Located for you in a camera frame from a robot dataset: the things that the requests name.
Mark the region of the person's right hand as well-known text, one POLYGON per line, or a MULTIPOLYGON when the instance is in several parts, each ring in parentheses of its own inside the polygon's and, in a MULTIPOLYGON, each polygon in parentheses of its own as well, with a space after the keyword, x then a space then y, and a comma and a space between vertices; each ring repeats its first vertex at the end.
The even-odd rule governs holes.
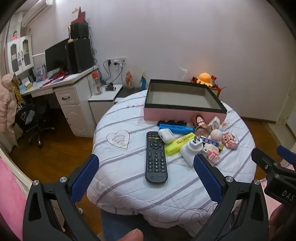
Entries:
POLYGON ((295 240, 295 207, 281 204, 269 219, 269 240, 295 240))

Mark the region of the person's left hand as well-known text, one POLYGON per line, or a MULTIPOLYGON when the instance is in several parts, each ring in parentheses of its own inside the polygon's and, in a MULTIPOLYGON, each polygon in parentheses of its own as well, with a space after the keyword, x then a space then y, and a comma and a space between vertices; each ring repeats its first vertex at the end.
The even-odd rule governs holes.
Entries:
POLYGON ((141 230, 135 229, 127 233, 124 237, 118 241, 143 241, 144 235, 141 230))

